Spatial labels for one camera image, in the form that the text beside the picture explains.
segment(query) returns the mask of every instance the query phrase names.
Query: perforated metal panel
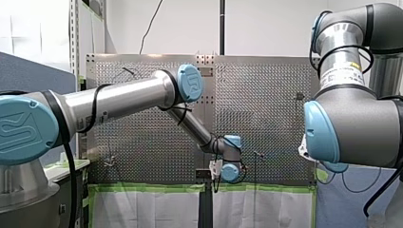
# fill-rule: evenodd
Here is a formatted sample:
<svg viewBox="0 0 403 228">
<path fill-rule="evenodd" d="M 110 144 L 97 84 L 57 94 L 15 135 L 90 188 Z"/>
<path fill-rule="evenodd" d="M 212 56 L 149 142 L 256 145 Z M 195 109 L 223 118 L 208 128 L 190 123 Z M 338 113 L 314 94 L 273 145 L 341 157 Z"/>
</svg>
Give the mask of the perforated metal panel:
<svg viewBox="0 0 403 228">
<path fill-rule="evenodd" d="M 303 104 L 315 77 L 308 59 L 218 56 L 215 62 L 215 127 L 219 134 L 242 137 L 246 181 L 309 184 L 312 165 L 297 153 Z M 305 98 L 298 100 L 297 93 Z M 255 161 L 255 152 L 264 158 Z"/>
<path fill-rule="evenodd" d="M 195 60 L 196 56 L 89 56 L 88 71 L 95 87 L 147 78 L 155 70 L 196 64 Z M 96 126 L 88 135 L 88 147 L 94 161 L 91 182 L 194 183 L 194 153 L 201 153 L 156 107 Z"/>
<path fill-rule="evenodd" d="M 242 136 L 245 181 L 310 184 L 312 166 L 297 154 L 302 106 L 315 78 L 307 58 L 95 55 L 87 58 L 87 83 L 122 83 L 184 63 L 212 72 L 193 113 L 217 134 Z M 301 101 L 298 92 L 305 96 Z M 256 176 L 254 151 L 265 154 Z M 195 168 L 207 167 L 211 158 L 157 108 L 95 127 L 87 156 L 92 182 L 152 183 L 194 183 Z"/>
</svg>

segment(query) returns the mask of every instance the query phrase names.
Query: robotic arm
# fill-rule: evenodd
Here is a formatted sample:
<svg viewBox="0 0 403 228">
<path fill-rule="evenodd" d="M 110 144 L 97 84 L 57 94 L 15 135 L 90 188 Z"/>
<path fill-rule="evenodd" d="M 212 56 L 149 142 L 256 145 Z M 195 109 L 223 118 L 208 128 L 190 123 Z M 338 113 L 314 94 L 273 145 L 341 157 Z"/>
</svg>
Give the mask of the robotic arm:
<svg viewBox="0 0 403 228">
<path fill-rule="evenodd" d="M 157 70 L 150 78 L 140 81 L 101 85 L 67 95 L 45 91 L 0 96 L 2 226 L 58 227 L 60 203 L 56 195 L 59 187 L 48 183 L 38 159 L 61 144 L 69 148 L 66 144 L 77 132 L 87 132 L 95 124 L 153 106 L 167 111 L 177 121 L 183 118 L 181 127 L 200 145 L 202 151 L 222 154 L 228 160 L 228 164 L 222 168 L 222 178 L 235 180 L 239 175 L 240 145 L 231 138 L 227 139 L 230 143 L 213 139 L 191 113 L 183 113 L 185 110 L 181 109 L 182 103 L 197 101 L 202 92 L 203 81 L 198 69 L 182 65 L 176 71 Z M 51 212 L 40 213 L 38 208 L 44 205 Z M 73 216 L 70 216 L 70 227 L 75 222 L 74 212 L 72 210 Z M 20 219 L 27 215 L 34 219 Z"/>
<path fill-rule="evenodd" d="M 402 103 L 395 95 L 401 67 L 391 70 L 403 51 L 403 10 L 375 4 L 322 14 L 313 34 L 320 91 L 305 104 L 306 141 L 314 159 L 378 167 L 398 167 L 403 156 Z M 377 55 L 371 88 L 364 84 L 358 50 Z"/>
</svg>

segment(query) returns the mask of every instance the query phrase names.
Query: light blue joint cap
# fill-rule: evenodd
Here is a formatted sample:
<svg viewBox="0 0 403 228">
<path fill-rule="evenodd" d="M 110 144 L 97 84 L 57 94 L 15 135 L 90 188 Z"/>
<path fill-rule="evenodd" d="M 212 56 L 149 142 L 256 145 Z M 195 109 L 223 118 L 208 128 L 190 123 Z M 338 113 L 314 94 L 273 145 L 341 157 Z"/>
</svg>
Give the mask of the light blue joint cap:
<svg viewBox="0 0 403 228">
<path fill-rule="evenodd" d="M 346 163 L 330 163 L 325 161 L 323 165 L 330 171 L 334 173 L 344 173 L 349 168 L 349 165 Z"/>
<path fill-rule="evenodd" d="M 225 164 L 221 169 L 221 177 L 224 181 L 233 182 L 240 176 L 240 171 L 232 163 Z"/>
<path fill-rule="evenodd" d="M 178 89 L 186 103 L 196 102 L 204 91 L 201 73 L 193 65 L 181 65 L 178 70 Z"/>
<path fill-rule="evenodd" d="M 226 139 L 226 140 L 228 140 L 228 141 L 225 141 L 225 143 L 227 144 L 227 145 L 231 145 L 231 146 L 237 146 L 238 148 L 241 148 L 242 147 L 242 143 L 240 142 L 240 136 L 236 136 L 236 135 L 226 135 L 226 136 L 224 136 L 224 138 Z"/>
<path fill-rule="evenodd" d="M 308 154 L 319 161 L 337 163 L 340 149 L 336 132 L 326 111 L 316 101 L 305 103 L 305 137 Z"/>
<path fill-rule="evenodd" d="M 20 96 L 0 96 L 0 165 L 31 162 L 56 143 L 59 125 L 45 105 Z"/>
</svg>

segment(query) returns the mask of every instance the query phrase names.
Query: black cable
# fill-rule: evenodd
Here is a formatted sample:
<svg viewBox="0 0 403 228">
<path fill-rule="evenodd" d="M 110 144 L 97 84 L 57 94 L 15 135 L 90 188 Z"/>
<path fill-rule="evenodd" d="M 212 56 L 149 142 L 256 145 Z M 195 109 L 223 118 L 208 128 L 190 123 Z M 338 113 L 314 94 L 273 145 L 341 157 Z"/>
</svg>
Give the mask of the black cable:
<svg viewBox="0 0 403 228">
<path fill-rule="evenodd" d="M 71 211 L 70 211 L 70 220 L 68 228 L 75 227 L 76 214 L 77 214 L 77 175 L 75 170 L 74 156 L 71 151 L 70 144 L 63 143 L 63 147 L 66 150 L 66 156 L 68 160 L 68 171 L 70 172 L 70 188 L 71 188 Z"/>
<path fill-rule="evenodd" d="M 0 91 L 0 96 L 2 96 L 2 95 L 23 95 L 23 94 L 27 94 L 27 92 L 20 91 L 20 90 Z"/>
<path fill-rule="evenodd" d="M 388 189 L 392 185 L 392 183 L 399 177 L 402 171 L 403 165 L 400 165 L 400 167 L 396 169 L 396 171 L 394 171 L 391 177 L 386 180 L 382 187 L 380 187 L 379 190 L 377 190 L 376 193 L 367 201 L 367 203 L 365 203 L 363 211 L 366 217 L 369 216 L 368 209 L 370 208 L 370 206 L 380 197 L 380 195 L 382 195 L 386 191 L 386 189 Z"/>
<path fill-rule="evenodd" d="M 319 64 L 317 65 L 317 76 L 319 78 L 320 78 L 320 68 L 322 67 L 323 62 L 326 60 L 326 58 L 329 57 L 331 54 L 335 53 L 336 51 L 343 49 L 343 48 L 358 48 L 358 49 L 362 49 L 365 52 L 367 52 L 368 55 L 370 56 L 370 65 L 364 71 L 362 71 L 362 73 L 365 74 L 366 72 L 368 72 L 368 70 L 371 69 L 371 67 L 374 64 L 374 55 L 369 49 L 367 49 L 363 46 L 360 46 L 360 45 L 345 45 L 345 46 L 335 47 L 335 48 L 329 50 L 325 55 L 322 56 L 322 58 L 319 61 Z"/>
<path fill-rule="evenodd" d="M 378 100 L 390 100 L 390 99 L 398 99 L 400 101 L 403 101 L 403 96 L 399 95 L 392 95 L 392 96 L 386 96 L 386 97 L 381 97 Z M 400 166 L 394 171 L 394 173 L 391 175 L 388 180 L 374 193 L 374 195 L 365 203 L 365 206 L 363 208 L 364 214 L 366 217 L 369 216 L 368 214 L 368 209 L 370 206 L 388 189 L 393 182 L 399 177 L 399 175 L 403 171 L 403 161 L 400 161 Z"/>
<path fill-rule="evenodd" d="M 311 63 L 312 68 L 315 69 L 316 71 L 317 71 L 317 67 L 314 64 L 314 60 L 312 58 L 312 53 L 314 52 L 314 46 L 317 43 L 317 28 L 318 28 L 319 23 L 322 20 L 322 18 L 328 13 L 332 13 L 332 12 L 325 10 L 318 16 L 317 21 L 315 22 L 313 31 L 312 31 L 312 33 L 313 33 L 312 41 L 311 41 L 311 46 L 309 47 L 309 62 Z"/>
<path fill-rule="evenodd" d="M 230 143 L 233 147 L 235 147 L 235 148 L 237 148 L 237 149 L 239 150 L 240 154 L 242 154 L 242 151 L 240 150 L 240 148 L 237 147 L 237 146 L 236 146 L 233 142 L 231 142 L 230 140 L 226 139 L 226 138 L 223 137 L 223 136 L 216 136 L 216 135 L 213 134 L 213 133 L 210 133 L 210 134 L 211 134 L 213 137 L 215 137 L 215 140 L 213 141 L 213 153 L 216 155 L 215 162 L 217 162 L 217 160 L 218 160 L 218 158 L 219 158 L 219 139 L 223 139 L 223 140 L 225 140 L 226 142 Z M 242 171 L 243 171 L 243 175 L 242 175 L 240 178 L 238 178 L 237 181 L 235 181 L 235 182 L 228 182 L 229 184 L 237 184 L 237 183 L 241 183 L 241 182 L 243 182 L 243 181 L 245 180 L 246 175 L 247 175 L 247 167 L 246 167 L 246 165 L 243 163 L 242 160 L 239 160 L 239 161 L 229 161 L 229 160 L 222 159 L 222 161 L 223 161 L 223 162 L 239 162 L 239 163 L 240 163 L 240 167 L 241 167 L 241 169 L 242 169 Z M 213 187 L 214 187 L 215 193 L 217 193 L 216 190 L 217 190 L 217 191 L 219 190 L 219 185 L 220 185 L 220 181 L 218 182 L 217 189 L 216 189 L 216 187 L 215 187 L 215 182 L 213 181 Z"/>
<path fill-rule="evenodd" d="M 362 190 L 353 190 L 353 189 L 351 189 L 350 187 L 348 187 L 348 186 L 347 186 L 347 183 L 346 183 L 346 181 L 345 181 L 345 179 L 344 179 L 344 173 L 341 174 L 341 179 L 343 180 L 344 187 L 345 187 L 349 192 L 351 192 L 351 193 L 363 193 L 363 192 L 368 191 L 370 188 L 372 188 L 372 187 L 377 183 L 377 181 L 379 180 L 379 177 L 380 177 L 380 173 L 381 173 L 381 172 L 382 172 L 382 168 L 379 168 L 379 171 L 378 171 L 378 173 L 377 173 L 377 175 L 376 175 L 376 178 L 375 178 L 375 180 L 373 181 L 373 183 L 371 183 L 368 187 L 366 187 L 366 188 L 364 188 L 364 189 L 362 189 Z"/>
<path fill-rule="evenodd" d="M 145 32 L 145 35 L 143 36 L 142 46 L 140 47 L 140 54 L 142 54 L 142 52 L 143 52 L 145 37 L 148 35 L 148 32 L 151 30 L 152 23 L 153 23 L 153 21 L 154 21 L 154 19 L 155 19 L 155 16 L 157 15 L 158 10 L 160 9 L 160 6 L 161 6 L 162 3 L 163 3 L 163 0 L 161 0 L 160 3 L 158 4 L 158 7 L 157 7 L 157 9 L 155 10 L 154 15 L 153 15 L 152 18 L 151 18 L 151 21 L 150 21 L 150 24 L 149 24 L 149 26 L 148 26 L 148 29 L 147 29 L 147 31 Z"/>
<path fill-rule="evenodd" d="M 92 111 L 91 111 L 91 120 L 89 121 L 89 125 L 81 131 L 77 131 L 78 133 L 86 133 L 89 131 L 94 125 L 95 121 L 97 119 L 97 102 L 98 102 L 98 93 L 103 89 L 104 87 L 110 86 L 110 84 L 103 84 L 99 85 L 94 92 L 94 100 L 92 101 Z"/>
</svg>

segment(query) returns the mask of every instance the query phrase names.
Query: warning label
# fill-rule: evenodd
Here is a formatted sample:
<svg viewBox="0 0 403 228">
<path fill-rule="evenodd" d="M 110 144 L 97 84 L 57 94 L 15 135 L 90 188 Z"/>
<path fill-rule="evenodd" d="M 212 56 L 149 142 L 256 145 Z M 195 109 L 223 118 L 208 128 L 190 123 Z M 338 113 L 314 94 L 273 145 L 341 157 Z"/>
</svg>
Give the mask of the warning label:
<svg viewBox="0 0 403 228">
<path fill-rule="evenodd" d="M 345 63 L 344 66 L 334 66 L 320 77 L 320 88 L 334 85 L 356 84 L 365 85 L 364 77 L 359 67 L 354 63 Z"/>
</svg>

